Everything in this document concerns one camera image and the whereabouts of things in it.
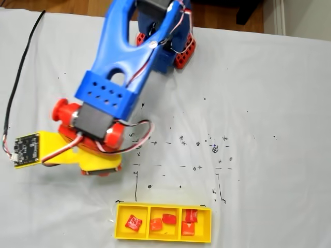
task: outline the yellow compartment tray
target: yellow compartment tray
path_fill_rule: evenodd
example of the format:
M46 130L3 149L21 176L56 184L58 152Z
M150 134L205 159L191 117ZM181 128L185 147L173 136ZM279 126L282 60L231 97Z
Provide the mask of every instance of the yellow compartment tray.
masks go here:
M185 221L186 209L197 210L198 221L194 224L193 236L182 235L182 221ZM176 224L168 225L163 223L162 230L150 230L150 220L162 218L164 213L175 215ZM139 231L134 231L125 226L131 215L142 220ZM212 210L203 206L118 203L114 237L116 239L210 243L212 241Z

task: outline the circuit board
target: circuit board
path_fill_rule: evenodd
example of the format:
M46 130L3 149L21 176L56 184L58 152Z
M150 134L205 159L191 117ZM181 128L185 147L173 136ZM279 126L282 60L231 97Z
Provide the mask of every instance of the circuit board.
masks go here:
M28 165L39 161L39 133L21 137L15 140L15 167Z

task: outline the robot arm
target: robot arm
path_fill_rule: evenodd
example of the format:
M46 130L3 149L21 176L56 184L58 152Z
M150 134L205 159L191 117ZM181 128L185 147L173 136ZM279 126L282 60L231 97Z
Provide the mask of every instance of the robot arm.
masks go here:
M25 167L39 161L46 166L78 161L85 175L104 174L120 168L119 154L138 147L153 131L149 120L135 125L126 122L150 71L166 71L175 57L179 57L175 49L182 51L186 46L185 51L190 48L192 53L194 50L194 47L191 49L193 38L190 44L186 42L192 24L184 18L185 11L190 13L185 4L189 5L189 0L114 0L104 21L95 62L75 94L83 104L59 100L52 114L53 120L62 122L59 135L39 132L30 137L35 147L40 147L39 157L45 157L38 159L35 154L35 163L22 160L16 166ZM132 46L128 41L129 21L136 7L140 31L146 33L143 43ZM119 72L125 76L122 85L112 82L112 76ZM124 127L142 123L149 124L144 137L137 144L120 150ZM61 137L67 145L63 146ZM38 143L48 139L53 140L53 150L59 147L51 154L46 153L48 149L44 143ZM73 146L79 148L76 155L70 149Z

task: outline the white table surface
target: white table surface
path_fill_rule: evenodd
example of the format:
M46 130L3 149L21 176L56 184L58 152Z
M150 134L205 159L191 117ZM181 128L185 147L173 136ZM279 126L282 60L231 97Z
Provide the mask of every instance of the white table surface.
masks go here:
M0 123L38 16L0 9ZM12 106L10 147L19 136L56 132L49 112L59 98L75 100L102 23L43 17ZM137 23L130 27L133 41ZM144 145L140 157L124 155L121 172L15 170L0 153L1 247L331 246L331 43L206 28L194 34L198 46L184 70L150 75L132 121L150 118L157 144ZM212 243L115 240L115 201L134 201L137 171L139 202L211 207Z

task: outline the hand-drawn line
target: hand-drawn line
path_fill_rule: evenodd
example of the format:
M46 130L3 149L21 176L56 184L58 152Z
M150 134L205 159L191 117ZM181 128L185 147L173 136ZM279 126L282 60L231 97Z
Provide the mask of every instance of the hand-drawn line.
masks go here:
M217 175L217 177L218 177L218 188L219 188L219 195L221 196L221 200L223 200L223 198L222 198L222 192L221 192L221 184L219 183L219 174L218 174L218 173L216 173L216 175Z
M137 172L133 172L133 174L137 175L137 180L136 180L136 191L134 193L134 197L136 198L136 202L137 202L137 186L138 186L138 171Z
M217 153L218 152L218 147L217 146L214 146L213 149L212 149L212 152L213 153Z

